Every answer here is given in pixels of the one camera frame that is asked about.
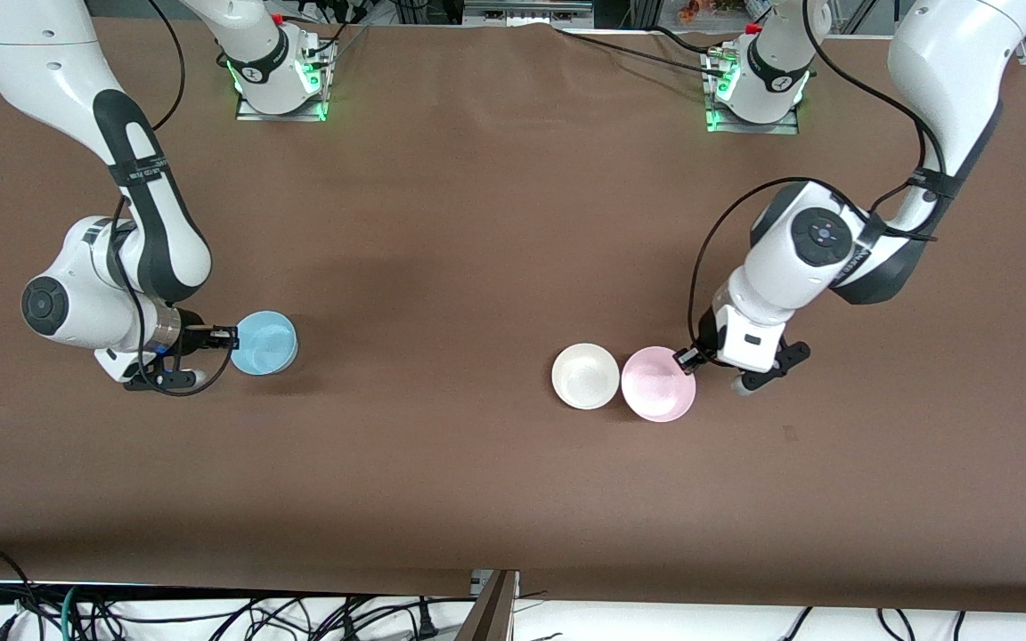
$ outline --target black cable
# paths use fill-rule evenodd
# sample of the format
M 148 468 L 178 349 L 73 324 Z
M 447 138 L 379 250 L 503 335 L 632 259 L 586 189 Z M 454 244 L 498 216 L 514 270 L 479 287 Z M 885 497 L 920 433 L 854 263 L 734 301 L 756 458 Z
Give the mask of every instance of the black cable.
M 806 617 L 810 616 L 810 612 L 814 611 L 814 606 L 802 608 L 802 612 L 799 613 L 797 619 L 794 620 L 794 625 L 790 626 L 790 633 L 781 639 L 781 641 L 793 641 L 794 637 L 798 636 L 798 630 L 801 630 L 801 625 L 806 623 Z
M 343 30 L 347 29 L 347 25 L 350 25 L 350 24 L 339 25 L 339 31 L 337 31 L 334 33 L 334 36 L 331 36 L 328 40 L 330 42 L 339 42 L 339 36 L 342 36 Z
M 913 626 L 908 624 L 908 616 L 905 616 L 905 610 L 897 608 L 895 610 L 897 616 L 901 617 L 901 623 L 905 624 L 905 630 L 908 630 L 908 641 L 916 641 L 916 634 L 913 633 Z
M 881 204 L 884 203 L 884 200 L 892 199 L 897 194 L 900 194 L 901 192 L 904 192 L 907 189 L 908 189 L 908 183 L 901 183 L 900 186 L 897 186 L 893 188 L 893 190 L 889 190 L 886 193 L 881 194 L 880 196 L 878 196 L 878 199 L 873 200 L 873 204 L 871 204 L 870 206 L 870 213 L 876 213 L 876 207 L 881 206 Z
M 298 604 L 298 602 L 301 601 L 303 601 L 303 597 L 298 597 L 298 599 L 290 599 L 285 604 L 280 605 L 280 607 L 274 609 L 272 612 L 260 608 L 260 612 L 264 613 L 265 617 L 260 622 L 252 620 L 252 625 L 248 626 L 248 631 L 244 636 L 244 641 L 252 641 L 253 638 L 255 638 L 256 633 L 260 633 L 260 630 L 264 629 L 266 625 L 272 625 L 270 624 L 270 622 L 277 619 L 277 616 L 280 615 L 280 612 L 292 607 L 292 605 Z M 248 616 L 251 615 L 252 615 L 252 610 L 249 610 Z
M 960 641 L 960 629 L 964 625 L 964 610 L 956 612 L 956 624 L 952 626 L 952 641 Z
M 307 606 L 305 604 L 303 604 L 303 600 L 302 599 L 301 599 L 301 610 L 303 611 L 303 620 L 307 622 L 307 629 L 305 631 L 303 631 L 303 632 L 310 633 L 311 632 L 311 612 L 307 611 Z
M 114 256 L 114 264 L 118 267 L 118 276 L 121 276 L 121 284 L 125 287 L 125 291 L 129 294 L 131 301 L 133 301 L 133 307 L 137 309 L 137 345 L 145 346 L 145 310 L 142 308 L 142 301 L 137 297 L 137 291 L 133 288 L 133 284 L 129 281 L 129 274 L 125 272 L 125 262 L 121 259 L 118 255 L 118 219 L 121 218 L 121 210 L 125 207 L 125 196 L 121 196 L 118 200 L 118 207 L 115 208 L 113 212 L 113 219 L 110 222 L 110 253 Z M 180 335 L 183 335 L 185 329 L 182 327 Z M 180 337 L 176 339 L 176 346 L 180 347 Z M 183 398 L 187 396 L 195 396 L 196 394 L 202 393 L 202 391 L 209 389 L 216 378 L 220 378 L 220 374 L 225 373 L 225 369 L 228 369 L 228 362 L 232 361 L 232 349 L 225 350 L 225 360 L 221 362 L 220 369 L 212 374 L 212 377 L 204 382 L 204 385 L 196 389 L 175 391 L 170 389 L 165 389 L 160 387 L 155 378 L 151 377 L 145 370 L 145 361 L 143 358 L 137 358 L 137 372 L 142 374 L 142 378 L 147 383 L 151 389 L 158 391 L 158 393 L 165 396 L 170 396 L 174 398 Z
M 620 47 L 619 44 L 611 44 L 610 42 L 604 42 L 602 40 L 596 40 L 594 37 L 581 36 L 578 33 L 569 33 L 566 31 L 557 30 L 557 33 L 561 36 L 573 37 L 573 39 L 581 40 L 583 42 L 588 42 L 588 44 L 595 44 L 598 47 L 605 47 L 607 49 L 615 49 L 617 51 L 623 51 L 624 53 L 631 53 L 633 56 L 647 57 L 648 61 L 656 61 L 657 63 L 664 63 L 664 65 L 671 65 L 673 68 L 685 69 L 688 71 L 702 73 L 704 76 L 712 76 L 716 78 L 723 77 L 723 72 L 720 70 L 704 69 L 701 66 L 688 65 L 686 63 L 680 63 L 679 61 L 669 61 L 667 57 L 654 56 L 652 53 L 644 53 L 642 51 L 636 51 L 635 49 L 628 49 L 627 47 Z
M 321 641 L 327 634 L 340 630 L 342 628 L 342 616 L 345 612 L 354 612 L 362 605 L 369 604 L 373 601 L 374 597 L 354 597 L 351 600 L 349 607 L 348 602 L 345 602 L 341 607 L 331 610 L 329 615 L 326 615 L 322 619 L 321 624 L 316 630 L 308 634 L 307 641 Z
M 118 615 L 118 613 L 112 613 L 111 616 L 118 622 L 127 622 L 127 624 L 192 624 L 197 620 L 211 620 L 215 617 L 230 617 L 235 612 L 221 612 L 216 615 L 200 615 L 191 617 L 127 617 L 125 615 Z
M 243 608 L 240 608 L 235 612 L 231 613 L 231 615 L 228 615 L 228 617 L 226 617 L 224 622 L 221 622 L 220 628 L 216 628 L 214 631 L 212 631 L 212 635 L 208 637 L 208 641 L 220 641 L 220 639 L 225 636 L 225 632 L 228 632 L 228 629 L 232 628 L 233 624 L 236 624 L 236 619 L 239 619 L 239 617 L 244 616 L 244 612 L 250 610 L 252 607 L 255 607 L 255 604 L 259 603 L 260 599 L 251 599 L 247 602 L 247 604 L 244 605 Z
M 415 630 L 415 641 L 434 637 L 438 637 L 438 629 L 430 616 L 430 604 L 427 604 L 425 597 L 419 597 L 419 629 Z
M 30 601 L 29 603 L 30 607 L 26 609 L 31 610 L 38 616 L 37 637 L 39 638 L 40 641 L 45 641 L 45 623 L 44 620 L 42 620 L 42 612 L 41 612 L 42 605 L 41 602 L 37 600 L 36 594 L 34 594 L 34 588 L 33 584 L 30 580 L 30 577 L 26 576 L 26 572 L 22 571 L 21 565 L 15 563 L 15 560 L 11 559 L 11 557 L 2 550 L 0 550 L 0 560 L 3 561 L 3 563 L 5 564 L 10 565 L 11 570 L 15 572 L 17 575 L 17 580 L 22 582 L 22 585 L 24 586 L 26 599 Z
M 149 4 L 153 5 L 153 10 L 160 16 L 160 22 L 163 22 L 165 28 L 168 30 L 168 37 L 172 38 L 172 45 L 176 48 L 176 65 L 180 65 L 180 81 L 176 82 L 176 97 L 172 101 L 172 106 L 168 107 L 168 111 L 160 117 L 158 123 L 153 126 L 153 130 L 156 131 L 160 129 L 160 126 L 168 122 L 168 118 L 172 117 L 172 114 L 176 113 L 176 107 L 180 107 L 180 101 L 185 96 L 185 82 L 188 77 L 187 70 L 185 69 L 185 49 L 180 45 L 180 39 L 176 37 L 176 32 L 172 29 L 171 22 L 168 22 L 168 16 L 164 15 L 164 11 L 160 10 L 160 7 L 156 3 L 156 0 L 146 0 Z
M 833 71 L 833 73 L 838 74 L 838 76 L 841 77 L 842 80 L 850 82 L 850 84 L 856 86 L 856 88 L 863 90 L 864 92 L 870 94 L 870 96 L 878 98 L 880 102 L 884 103 L 884 105 L 889 105 L 893 107 L 893 109 L 899 111 L 900 113 L 907 115 L 909 120 L 913 121 L 913 125 L 916 125 L 917 131 L 922 132 L 924 134 L 924 137 L 929 138 L 929 143 L 932 144 L 933 151 L 936 153 L 938 170 L 940 170 L 941 173 L 945 173 L 944 154 L 941 151 L 941 143 L 940 141 L 937 141 L 936 133 L 933 133 L 933 129 L 932 127 L 929 127 L 929 123 L 924 122 L 922 118 L 919 117 L 919 115 L 913 113 L 913 111 L 909 110 L 908 107 L 906 107 L 905 105 L 901 105 L 901 103 L 895 101 L 895 98 L 886 96 L 886 94 L 876 89 L 873 89 L 872 86 L 868 84 L 864 84 L 864 82 L 858 80 L 858 78 L 851 76 L 850 73 L 846 73 L 846 71 L 839 68 L 837 63 L 830 59 L 830 56 L 827 55 L 826 50 L 822 49 L 822 45 L 819 44 L 818 38 L 814 36 L 814 29 L 811 28 L 810 24 L 810 7 L 806 7 L 806 3 L 802 3 L 801 5 L 801 19 L 803 28 L 806 29 L 806 37 L 808 37 L 810 39 L 810 44 L 814 45 L 814 52 L 818 53 L 818 57 L 821 57 L 823 63 L 826 63 L 827 68 L 830 68 Z M 924 149 L 922 142 L 921 158 L 923 158 L 923 155 L 924 155 Z
M 697 47 L 697 45 L 692 44 L 692 42 L 687 42 L 686 40 L 681 39 L 681 37 L 679 37 L 679 34 L 677 34 L 676 32 L 673 32 L 671 29 L 667 29 L 664 26 L 660 26 L 658 24 L 652 25 L 650 28 L 644 29 L 644 31 L 663 33 L 664 36 L 670 37 L 672 42 L 678 44 L 679 47 L 683 47 L 684 49 L 687 49 L 688 51 L 693 51 L 696 53 L 706 53 L 707 50 L 710 49 L 710 47 Z
M 366 629 L 367 626 L 373 625 L 374 622 L 382 620 L 385 617 L 396 615 L 396 613 L 398 612 L 406 612 L 407 615 L 410 616 L 410 625 L 412 626 L 412 628 L 415 628 L 415 633 L 417 634 L 417 631 L 419 631 L 419 624 L 415 618 L 415 612 L 410 611 L 410 608 L 416 607 L 416 605 L 417 602 L 408 605 L 394 605 L 394 607 L 392 607 L 390 611 L 383 612 L 379 616 L 371 617 L 371 619 L 367 620 L 363 625 L 355 626 L 353 630 L 351 630 L 346 634 L 343 634 L 343 637 L 339 638 L 339 641 L 354 641 L 355 638 L 358 638 L 359 632 L 363 629 Z
M 284 19 L 287 22 L 293 22 L 293 24 L 322 24 L 319 21 L 308 19 L 308 17 L 304 16 L 284 16 Z M 327 17 L 327 24 L 330 24 L 330 17 Z
M 916 641 L 916 634 L 913 633 L 913 626 L 908 624 L 908 617 L 905 616 L 904 610 L 899 608 L 896 609 L 895 612 L 897 612 L 897 616 L 900 616 L 903 624 L 905 624 L 905 631 L 908 633 L 908 641 Z M 884 632 L 890 637 L 896 638 L 897 641 L 907 641 L 905 638 L 902 638 L 899 634 L 893 631 L 892 628 L 889 628 L 889 624 L 884 620 L 884 608 L 876 609 L 876 620 L 878 620 L 878 624 L 881 625 L 881 628 L 884 629 Z

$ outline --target white bowl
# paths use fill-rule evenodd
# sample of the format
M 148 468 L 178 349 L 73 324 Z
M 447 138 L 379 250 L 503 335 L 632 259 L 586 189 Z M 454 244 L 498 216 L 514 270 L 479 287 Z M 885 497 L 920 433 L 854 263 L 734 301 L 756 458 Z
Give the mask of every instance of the white bowl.
M 620 389 L 620 366 L 598 345 L 569 346 L 553 362 L 553 389 L 577 409 L 602 407 Z

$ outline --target cable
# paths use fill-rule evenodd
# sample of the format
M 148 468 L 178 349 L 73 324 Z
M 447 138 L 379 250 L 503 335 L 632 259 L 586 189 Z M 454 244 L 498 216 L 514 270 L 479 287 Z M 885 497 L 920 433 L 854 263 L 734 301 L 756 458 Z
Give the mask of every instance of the cable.
M 656 61 L 657 63 L 664 63 L 664 65 L 671 65 L 673 68 L 685 69 L 688 71 L 704 74 L 704 76 L 712 76 L 716 78 L 723 77 L 723 72 L 713 69 L 704 69 L 701 66 L 688 65 L 686 63 L 680 63 L 677 61 L 669 61 L 667 57 L 654 56 L 652 53 L 644 53 L 642 51 L 636 51 L 635 49 L 628 49 L 627 47 L 620 47 L 619 44 L 611 44 L 610 42 L 604 42 L 602 40 L 593 39 L 593 37 L 584 37 L 578 33 L 569 33 L 566 31 L 559 31 L 557 33 L 561 36 L 573 37 L 573 39 L 588 42 L 588 44 L 599 45 L 599 47 L 605 47 L 607 49 L 615 49 L 617 51 L 623 51 L 624 53 L 631 53 L 633 56 L 647 57 L 648 61 Z
M 339 42 L 339 36 L 342 36 L 342 34 L 343 34 L 343 30 L 347 29 L 347 25 L 350 25 L 350 24 L 342 24 L 342 25 L 339 25 L 339 31 L 337 31 L 337 32 L 334 33 L 334 36 L 331 36 L 331 37 L 330 37 L 330 38 L 328 39 L 328 41 L 330 41 L 330 42 Z
M 905 631 L 908 633 L 908 641 L 916 641 L 916 634 L 913 633 L 913 626 L 908 624 L 908 617 L 905 616 L 905 611 L 899 608 L 896 609 L 895 612 L 897 612 L 897 616 L 900 616 L 903 624 L 905 624 Z M 899 634 L 893 631 L 892 628 L 889 628 L 889 624 L 884 620 L 884 608 L 876 609 L 876 620 L 878 620 L 878 624 L 881 625 L 881 628 L 884 629 L 884 632 L 890 637 L 896 638 L 896 641 L 905 641 L 905 638 L 900 637 Z
M 960 641 L 960 629 L 964 625 L 964 615 L 966 613 L 964 610 L 956 612 L 956 624 L 952 626 L 952 641 Z
M 42 605 L 39 600 L 37 600 L 36 594 L 34 594 L 33 584 L 29 576 L 26 576 L 26 572 L 22 571 L 19 564 L 15 563 L 15 560 L 11 559 L 7 553 L 0 550 L 0 560 L 3 563 L 10 565 L 10 568 L 15 575 L 17 575 L 17 580 L 22 582 L 22 588 L 24 588 L 24 596 L 26 601 L 29 601 L 29 608 L 26 608 L 38 616 L 37 618 L 37 637 L 39 641 L 45 641 L 45 623 L 42 620 Z
M 899 111 L 900 113 L 907 115 L 909 120 L 912 120 L 913 123 L 916 125 L 917 131 L 922 132 L 924 134 L 924 137 L 929 138 L 929 143 L 932 144 L 933 150 L 934 152 L 936 152 L 938 170 L 940 170 L 941 173 L 945 173 L 944 154 L 941 151 L 941 143 L 940 141 L 937 141 L 936 133 L 933 133 L 933 129 L 932 127 L 929 127 L 929 123 L 924 122 L 922 118 L 919 117 L 919 115 L 913 113 L 913 111 L 909 110 L 908 107 L 906 107 L 905 105 L 901 105 L 901 103 L 895 101 L 895 98 L 886 96 L 886 94 L 876 89 L 873 89 L 872 86 L 868 84 L 864 84 L 864 82 L 858 80 L 858 78 L 851 76 L 850 73 L 846 73 L 846 71 L 839 68 L 837 63 L 831 61 L 830 56 L 827 55 L 826 50 L 822 49 L 822 45 L 819 44 L 818 38 L 814 36 L 814 29 L 812 29 L 810 25 L 810 7 L 808 5 L 806 5 L 806 3 L 802 3 L 801 5 L 801 19 L 803 28 L 806 29 L 806 37 L 808 37 L 810 39 L 810 44 L 814 45 L 814 52 L 818 53 L 818 57 L 821 57 L 823 63 L 826 63 L 827 68 L 830 68 L 833 71 L 833 73 L 838 74 L 838 76 L 841 77 L 842 80 L 850 82 L 850 84 L 856 86 L 856 88 L 863 90 L 864 92 L 870 94 L 870 96 L 878 98 L 880 102 L 884 103 L 884 105 L 889 105 L 893 107 L 893 109 Z M 923 154 L 924 154 L 924 149 L 922 142 L 921 144 L 922 157 Z
M 168 122 L 168 118 L 172 117 L 172 114 L 176 113 L 176 107 L 180 107 L 180 101 L 185 96 L 185 82 L 187 81 L 188 73 L 185 69 L 185 49 L 180 45 L 180 39 L 176 37 L 176 32 L 172 29 L 171 22 L 168 22 L 168 16 L 164 15 L 164 11 L 160 10 L 160 7 L 156 3 L 156 0 L 146 0 L 149 4 L 153 5 L 153 10 L 158 13 L 160 21 L 163 22 L 165 28 L 168 30 L 168 37 L 172 38 L 172 45 L 176 48 L 176 65 L 180 65 L 180 81 L 176 84 L 176 97 L 172 101 L 172 106 L 168 107 L 168 111 L 160 117 L 158 123 L 153 126 L 153 130 L 156 131 L 163 126 L 164 123 Z
M 280 607 L 274 609 L 274 611 L 272 611 L 272 612 L 268 612 L 265 609 L 258 608 L 258 609 L 260 609 L 260 612 L 264 613 L 265 617 L 263 617 L 260 622 L 256 622 L 255 619 L 252 620 L 252 624 L 248 626 L 247 633 L 244 634 L 244 641 L 252 641 L 253 638 L 255 638 L 256 633 L 260 633 L 260 630 L 264 629 L 264 626 L 269 625 L 270 622 L 272 622 L 274 619 L 278 620 L 277 616 L 280 614 L 280 612 L 284 611 L 287 608 L 292 607 L 292 605 L 298 604 L 298 602 L 302 602 L 302 601 L 303 601 L 303 597 L 298 597 L 298 599 L 290 599 L 285 604 L 280 605 Z M 252 615 L 252 613 L 253 613 L 253 610 L 248 610 L 248 616 L 249 617 Z M 289 631 L 289 632 L 292 633 L 292 637 L 295 637 L 295 632 L 293 632 L 293 631 Z
M 870 206 L 870 213 L 876 213 L 876 207 L 881 206 L 881 204 L 884 203 L 884 200 L 894 198 L 897 194 L 900 194 L 901 192 L 907 190 L 907 188 L 908 188 L 908 183 L 901 183 L 900 186 L 897 186 L 893 188 L 893 190 L 889 190 L 886 193 L 878 196 L 878 199 L 873 200 L 873 204 L 871 204 Z
M 66 592 L 66 598 L 62 600 L 62 641 L 70 641 L 70 605 L 73 604 L 74 592 L 78 592 L 76 585 Z
M 142 309 L 142 301 L 137 297 L 137 291 L 135 291 L 133 284 L 129 281 L 129 274 L 125 272 L 125 262 L 118 255 L 118 219 L 121 218 L 121 210 L 123 207 L 125 207 L 125 196 L 121 196 L 121 199 L 118 200 L 118 207 L 115 208 L 113 212 L 113 219 L 110 222 L 110 253 L 114 256 L 114 264 L 117 264 L 118 276 L 121 276 L 121 284 L 125 287 L 125 291 L 129 294 L 130 299 L 133 301 L 133 307 L 137 309 L 137 345 L 140 346 L 139 349 L 141 349 L 145 346 L 145 310 Z M 176 339 L 176 345 L 180 346 L 180 337 Z M 182 350 L 176 350 L 176 353 L 180 354 L 180 352 L 182 352 Z M 204 385 L 199 388 L 184 391 L 175 391 L 160 387 L 158 382 L 146 372 L 144 358 L 137 359 L 137 372 L 142 374 L 142 378 L 148 383 L 148 386 L 150 386 L 151 389 L 158 391 L 158 393 L 165 396 L 183 398 L 187 396 L 195 396 L 196 394 L 200 394 L 202 391 L 209 389 L 212 384 L 216 382 L 216 378 L 220 378 L 220 374 L 225 373 L 225 369 L 228 369 L 228 362 L 231 360 L 232 349 L 229 348 L 228 350 L 225 350 L 225 360 L 221 362 L 220 369 L 216 369 L 216 372 L 212 374 L 212 377 L 208 378 L 207 382 L 204 382 Z
M 118 622 L 126 622 L 127 624 L 192 624 L 197 620 L 211 620 L 215 617 L 230 617 L 235 613 L 233 612 L 221 612 L 216 615 L 200 615 L 191 617 L 127 617 L 125 615 L 117 615 L 117 613 L 111 613 L 111 617 L 117 619 Z
M 681 37 L 679 37 L 679 35 L 676 32 L 673 32 L 671 29 L 667 29 L 664 26 L 660 26 L 658 24 L 652 25 L 650 28 L 644 29 L 644 31 L 663 33 L 664 36 L 670 37 L 672 42 L 678 44 L 679 47 L 683 47 L 688 51 L 695 51 L 696 53 L 707 53 L 707 50 L 710 49 L 710 47 L 697 47 L 697 45 L 692 44 L 692 42 L 687 42 L 686 40 L 681 39 Z
M 220 628 L 212 631 L 212 635 L 208 637 L 208 641 L 220 641 L 220 639 L 225 636 L 225 632 L 228 632 L 228 629 L 232 628 L 233 624 L 236 624 L 236 619 L 239 619 L 239 617 L 244 615 L 244 612 L 250 610 L 252 607 L 255 607 L 255 604 L 259 603 L 260 599 L 251 599 L 244 605 L 243 608 L 240 608 L 231 613 L 231 615 L 228 615 L 223 624 L 220 625 Z
M 797 619 L 794 620 L 794 625 L 790 626 L 790 633 L 781 639 L 781 641 L 794 641 L 794 637 L 798 637 L 798 630 L 801 630 L 801 625 L 806 623 L 806 617 L 810 616 L 810 612 L 814 611 L 814 606 L 802 608 L 802 612 L 799 613 Z

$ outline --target black strap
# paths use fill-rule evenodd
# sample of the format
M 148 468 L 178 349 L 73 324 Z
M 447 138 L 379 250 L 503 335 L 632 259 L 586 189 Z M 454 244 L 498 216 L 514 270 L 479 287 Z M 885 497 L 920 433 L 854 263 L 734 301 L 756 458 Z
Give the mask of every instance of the black strap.
M 795 82 L 801 80 L 801 77 L 806 75 L 806 69 L 810 68 L 810 64 L 803 68 L 794 71 L 783 71 L 781 69 L 773 68 L 762 56 L 758 53 L 758 39 L 753 39 L 750 41 L 750 47 L 746 48 L 746 62 L 749 63 L 750 69 L 754 72 L 754 76 L 762 78 L 762 84 L 766 85 L 766 90 L 771 93 L 783 93 L 789 91 L 791 86 L 794 86 Z
M 168 169 L 168 159 L 155 154 L 145 159 L 131 159 L 110 165 L 110 175 L 118 187 L 143 186 L 160 177 Z
M 964 187 L 963 179 L 923 166 L 917 166 L 913 174 L 909 175 L 907 183 L 912 187 L 944 196 L 946 199 L 955 199 L 956 194 L 960 193 L 960 188 Z
M 228 56 L 227 53 L 225 54 L 225 57 L 228 57 L 228 64 L 232 66 L 237 76 L 244 78 L 246 82 L 251 82 L 251 84 L 264 84 L 268 81 L 268 76 L 274 70 L 279 69 L 280 65 L 284 64 L 289 49 L 287 32 L 284 32 L 282 29 L 277 29 L 276 31 L 280 33 L 280 41 L 277 42 L 276 48 L 272 49 L 272 52 L 268 53 L 267 56 L 244 62 Z

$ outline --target brown table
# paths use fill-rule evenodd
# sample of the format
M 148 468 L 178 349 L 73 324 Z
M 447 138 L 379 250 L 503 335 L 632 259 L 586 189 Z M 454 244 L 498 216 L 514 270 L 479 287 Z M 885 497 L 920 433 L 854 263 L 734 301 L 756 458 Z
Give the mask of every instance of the brown table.
M 155 118 L 162 26 L 97 29 Z M 33 575 L 460 593 L 514 567 L 553 597 L 1026 609 L 1026 68 L 897 299 L 822 296 L 787 329 L 814 347 L 794 374 L 740 398 L 702 370 L 653 425 L 563 406 L 555 354 L 683 347 L 718 212 L 787 174 L 870 202 L 911 170 L 908 121 L 822 73 L 798 137 L 708 133 L 697 74 L 532 26 L 373 29 L 324 125 L 237 123 L 210 36 L 179 32 L 159 136 L 215 261 L 185 306 L 282 310 L 301 354 L 175 401 L 34 335 L 22 287 L 114 188 L 0 98 L 0 547 Z M 827 48 L 887 88 L 884 42 Z

